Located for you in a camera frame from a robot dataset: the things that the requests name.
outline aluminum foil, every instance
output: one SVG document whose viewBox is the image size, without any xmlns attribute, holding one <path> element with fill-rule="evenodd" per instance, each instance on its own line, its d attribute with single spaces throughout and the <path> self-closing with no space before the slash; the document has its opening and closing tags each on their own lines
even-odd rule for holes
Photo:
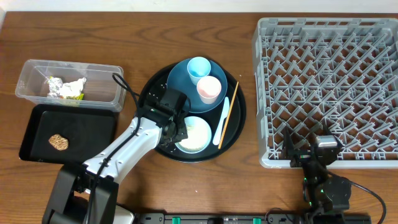
<svg viewBox="0 0 398 224">
<path fill-rule="evenodd" d="M 83 91 L 86 78 L 79 78 L 77 81 L 64 83 L 60 78 L 50 77 L 48 80 L 49 90 L 47 97 L 50 98 L 78 98 Z"/>
</svg>

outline wire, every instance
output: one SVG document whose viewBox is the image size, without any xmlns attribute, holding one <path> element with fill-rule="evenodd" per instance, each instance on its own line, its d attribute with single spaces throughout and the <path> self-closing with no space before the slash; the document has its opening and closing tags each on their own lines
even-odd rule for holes
<svg viewBox="0 0 398 224">
<path fill-rule="evenodd" d="M 119 80 L 116 79 L 116 77 L 118 77 L 123 82 L 123 84 L 120 83 Z M 98 172 L 95 175 L 93 186 L 91 187 L 90 197 L 88 198 L 88 207 L 87 207 L 86 222 L 85 222 L 86 224 L 90 223 L 91 209 L 93 208 L 95 189 L 96 189 L 96 187 L 98 185 L 98 181 L 100 179 L 100 175 L 102 173 L 102 170 L 106 167 L 106 165 L 108 164 L 109 160 L 115 155 L 115 153 L 117 153 L 119 151 L 119 149 L 122 148 L 125 145 L 125 143 L 127 143 L 132 137 L 134 137 L 137 134 L 137 132 L 139 130 L 139 126 L 141 124 L 141 116 L 142 116 L 142 114 L 139 111 L 138 100 L 136 98 L 136 96 L 139 96 L 139 94 L 135 93 L 131 89 L 129 84 L 119 74 L 113 73 L 112 74 L 112 78 L 119 86 L 121 86 L 123 89 L 127 90 L 131 94 L 132 98 L 134 99 L 134 103 L 136 104 L 138 121 L 137 121 L 137 126 L 136 126 L 135 130 L 120 145 L 118 145 L 111 153 L 109 153 L 109 155 L 105 159 L 103 159 L 102 164 L 99 167 Z"/>
<path fill-rule="evenodd" d="M 273 210 L 281 210 L 281 211 L 283 211 L 283 209 L 281 209 L 281 208 L 277 208 L 277 207 L 271 208 L 271 209 L 266 213 L 266 221 L 267 221 L 268 224 L 270 224 L 270 222 L 268 221 L 268 213 L 270 213 L 270 212 L 273 211 Z M 287 218 L 290 222 L 293 223 L 293 220 L 292 220 L 291 218 L 289 218 L 289 216 L 287 216 L 287 214 L 284 214 L 284 215 L 286 216 L 286 218 Z"/>
<path fill-rule="evenodd" d="M 339 176 L 339 175 L 337 175 L 337 174 L 334 174 L 334 173 L 328 171 L 328 170 L 327 170 L 326 168 L 324 168 L 319 162 L 318 162 L 318 166 L 321 168 L 321 170 L 322 170 L 323 172 L 326 172 L 327 174 L 329 174 L 329 175 L 331 175 L 331 176 L 333 176 L 333 177 L 345 178 L 345 177 Z M 346 179 L 351 185 L 353 185 L 353 186 L 355 186 L 355 187 L 357 187 L 357 188 L 359 188 L 359 189 L 361 189 L 361 190 L 363 190 L 363 191 L 365 191 L 365 192 L 371 194 L 373 197 L 377 198 L 377 199 L 380 201 L 381 206 L 382 206 L 382 209 L 383 209 L 383 213 L 382 213 L 381 218 L 380 218 L 380 220 L 379 220 L 379 222 L 378 222 L 377 224 L 382 224 L 383 221 L 384 221 L 384 219 L 386 218 L 386 215 L 387 215 L 387 207 L 386 207 L 386 203 L 383 201 L 383 199 L 382 199 L 380 196 L 378 196 L 376 193 L 374 193 L 373 191 L 367 189 L 366 187 L 363 187 L 362 185 L 359 185 L 359 184 L 357 184 L 356 182 L 353 182 L 353 181 L 351 181 L 351 180 L 348 180 L 347 178 L 345 178 L 345 179 Z"/>
</svg>

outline plastic container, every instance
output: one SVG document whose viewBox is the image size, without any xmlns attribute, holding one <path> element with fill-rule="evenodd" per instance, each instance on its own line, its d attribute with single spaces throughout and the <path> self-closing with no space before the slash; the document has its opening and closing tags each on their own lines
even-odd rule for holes
<svg viewBox="0 0 398 224">
<path fill-rule="evenodd" d="M 344 148 L 328 168 L 398 168 L 398 20 L 263 18 L 252 39 L 259 160 L 281 155 L 288 127 L 296 149 L 322 124 Z"/>
<path fill-rule="evenodd" d="M 126 91 L 112 79 L 114 72 L 123 76 L 123 69 L 119 66 L 28 60 L 22 68 L 15 94 L 35 104 L 79 106 L 120 112 L 123 109 Z M 87 81 L 82 91 L 85 94 L 83 100 L 47 98 L 49 77 L 61 78 L 64 83 L 86 77 Z"/>
</svg>

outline black tray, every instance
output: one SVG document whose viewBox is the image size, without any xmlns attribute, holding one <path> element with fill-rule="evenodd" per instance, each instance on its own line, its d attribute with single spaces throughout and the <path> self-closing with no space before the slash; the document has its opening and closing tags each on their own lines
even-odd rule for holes
<svg viewBox="0 0 398 224">
<path fill-rule="evenodd" d="M 166 90 L 166 82 L 169 73 L 174 68 L 174 66 L 176 66 L 176 64 L 177 63 L 161 69 L 147 82 L 140 94 L 140 106 L 142 106 L 145 101 L 154 102 L 161 99 Z M 228 96 L 229 100 L 231 101 L 236 86 L 236 80 L 226 70 L 224 70 L 224 72 L 228 81 L 228 90 L 226 96 Z M 200 118 L 203 118 L 210 125 L 212 132 L 211 142 L 209 146 L 202 152 L 198 152 L 196 154 L 185 153 L 175 147 L 174 144 L 169 144 L 168 147 L 158 146 L 155 148 L 155 150 L 170 159 L 181 162 L 200 162 L 221 155 L 223 152 L 227 151 L 238 139 L 246 120 L 246 103 L 244 101 L 242 89 L 239 87 L 236 93 L 231 117 L 229 118 L 228 127 L 225 132 L 224 141 L 221 149 L 219 150 L 218 146 L 213 145 L 212 142 L 218 122 L 220 121 L 223 105 L 224 103 L 221 102 L 216 108 L 206 113 L 188 114 L 188 116 L 198 116 Z"/>
<path fill-rule="evenodd" d="M 112 111 L 37 105 L 32 110 L 19 157 L 24 161 L 81 164 L 111 144 L 115 125 Z M 49 143 L 54 134 L 68 139 L 68 149 L 59 151 Z"/>
</svg>

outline black round tray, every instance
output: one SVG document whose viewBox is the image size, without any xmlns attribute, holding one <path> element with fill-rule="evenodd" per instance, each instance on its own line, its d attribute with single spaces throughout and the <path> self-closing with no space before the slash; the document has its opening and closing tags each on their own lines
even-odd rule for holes
<svg viewBox="0 0 398 224">
<path fill-rule="evenodd" d="M 140 106 L 142 106 L 146 100 L 153 102 L 159 101 L 162 98 L 167 87 L 166 83 L 167 78 L 169 77 L 169 73 L 174 68 L 174 66 L 176 66 L 176 64 L 177 63 L 161 69 L 147 82 L 140 94 Z M 226 96 L 228 96 L 229 101 L 231 101 L 236 86 L 236 80 L 226 70 L 224 70 L 224 72 L 228 81 L 228 90 Z M 208 159 L 213 159 L 221 155 L 223 152 L 227 151 L 238 139 L 246 120 L 246 103 L 244 101 L 242 89 L 239 87 L 237 90 L 235 102 L 228 122 L 228 127 L 225 131 L 223 144 L 221 149 L 218 149 L 218 146 L 215 146 L 212 142 L 218 122 L 220 121 L 223 105 L 224 103 L 221 102 L 216 108 L 212 109 L 211 111 L 205 113 L 188 114 L 188 116 L 198 116 L 200 118 L 203 118 L 210 125 L 212 133 L 211 142 L 209 146 L 203 151 L 196 154 L 189 154 L 182 152 L 177 147 L 175 147 L 174 144 L 169 144 L 167 147 L 157 146 L 155 150 L 165 157 L 181 162 L 200 162 Z"/>
</svg>

